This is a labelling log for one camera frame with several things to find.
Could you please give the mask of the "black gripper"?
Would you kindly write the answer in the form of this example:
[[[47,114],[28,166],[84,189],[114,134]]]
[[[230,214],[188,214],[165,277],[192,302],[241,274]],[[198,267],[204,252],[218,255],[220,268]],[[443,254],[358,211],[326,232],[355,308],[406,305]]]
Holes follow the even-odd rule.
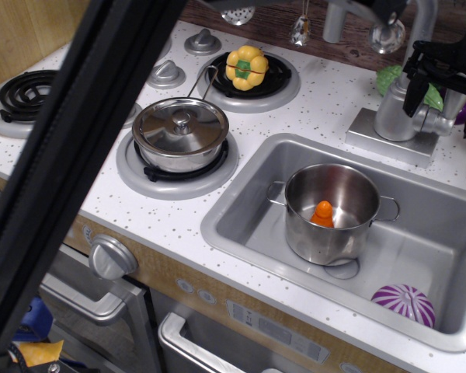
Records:
[[[418,38],[412,48],[404,67],[409,85],[403,110],[408,117],[413,117],[423,103],[430,82],[441,86],[466,86],[466,33],[459,41],[450,44]],[[466,88],[463,95],[466,102]]]

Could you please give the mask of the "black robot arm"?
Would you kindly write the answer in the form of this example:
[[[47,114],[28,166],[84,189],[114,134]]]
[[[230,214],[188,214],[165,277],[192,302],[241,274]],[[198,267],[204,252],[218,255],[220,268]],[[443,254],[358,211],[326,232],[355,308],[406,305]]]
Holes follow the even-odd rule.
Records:
[[[0,364],[183,1],[94,1],[0,197]]]

